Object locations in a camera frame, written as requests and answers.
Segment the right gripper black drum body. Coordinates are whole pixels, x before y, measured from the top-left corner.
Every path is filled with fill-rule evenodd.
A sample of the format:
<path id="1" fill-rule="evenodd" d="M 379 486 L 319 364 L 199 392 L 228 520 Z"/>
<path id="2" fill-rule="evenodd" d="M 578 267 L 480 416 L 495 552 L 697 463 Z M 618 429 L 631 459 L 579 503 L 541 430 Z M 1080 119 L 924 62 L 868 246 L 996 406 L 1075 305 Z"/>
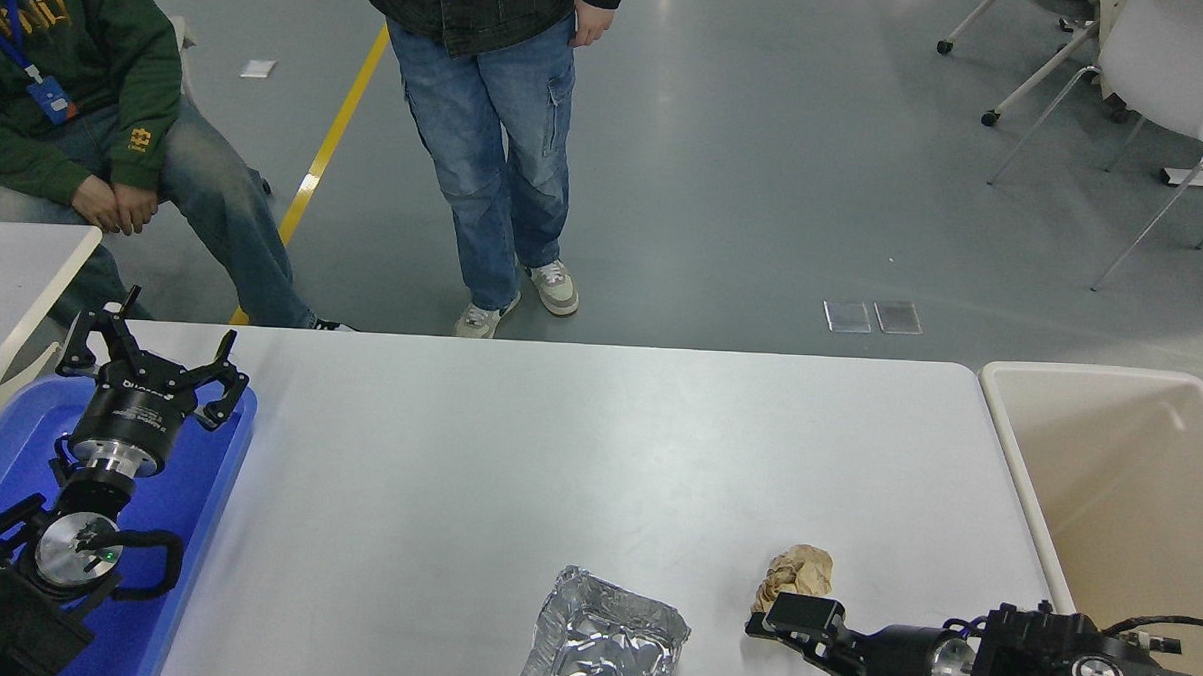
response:
<path id="1" fill-rule="evenodd" d="M 866 676 L 930 676 L 949 638 L 943 628 L 888 625 L 864 638 Z"/>

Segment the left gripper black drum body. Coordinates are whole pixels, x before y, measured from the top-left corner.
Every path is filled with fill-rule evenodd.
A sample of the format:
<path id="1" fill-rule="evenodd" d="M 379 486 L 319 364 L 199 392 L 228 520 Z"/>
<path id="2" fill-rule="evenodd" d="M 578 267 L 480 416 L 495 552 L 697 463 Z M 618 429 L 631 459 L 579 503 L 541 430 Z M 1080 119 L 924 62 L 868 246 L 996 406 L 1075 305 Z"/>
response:
<path id="1" fill-rule="evenodd" d="M 69 452 L 90 459 L 122 447 L 140 463 L 166 464 L 185 419 L 196 410 L 192 389 L 150 389 L 128 379 L 100 381 L 84 414 L 69 434 Z"/>

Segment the person's left hand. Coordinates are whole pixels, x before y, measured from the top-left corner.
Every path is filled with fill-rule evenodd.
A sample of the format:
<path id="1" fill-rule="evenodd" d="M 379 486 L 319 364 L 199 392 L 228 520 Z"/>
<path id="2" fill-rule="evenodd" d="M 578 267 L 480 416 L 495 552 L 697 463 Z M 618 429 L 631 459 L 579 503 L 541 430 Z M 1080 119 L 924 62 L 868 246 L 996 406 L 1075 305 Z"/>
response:
<path id="1" fill-rule="evenodd" d="M 592 46 L 604 32 L 611 28 L 616 19 L 616 10 L 595 7 L 585 0 L 575 0 L 576 22 L 574 36 L 571 36 L 571 49 L 576 47 Z"/>
<path id="2" fill-rule="evenodd" d="M 158 190 L 125 183 L 113 183 L 109 188 L 119 217 L 120 233 L 142 235 L 147 223 L 152 223 L 152 218 L 161 208 Z"/>

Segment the person's right hand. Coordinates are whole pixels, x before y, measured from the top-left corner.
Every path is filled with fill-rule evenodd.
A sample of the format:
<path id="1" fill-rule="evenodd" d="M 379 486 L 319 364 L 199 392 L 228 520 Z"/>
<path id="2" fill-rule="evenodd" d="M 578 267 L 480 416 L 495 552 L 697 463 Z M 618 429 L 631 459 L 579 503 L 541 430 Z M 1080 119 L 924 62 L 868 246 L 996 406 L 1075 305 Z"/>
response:
<path id="1" fill-rule="evenodd" d="M 122 214 L 115 195 L 96 174 L 89 174 L 77 185 L 71 206 L 85 221 L 97 226 L 101 233 L 122 233 Z"/>

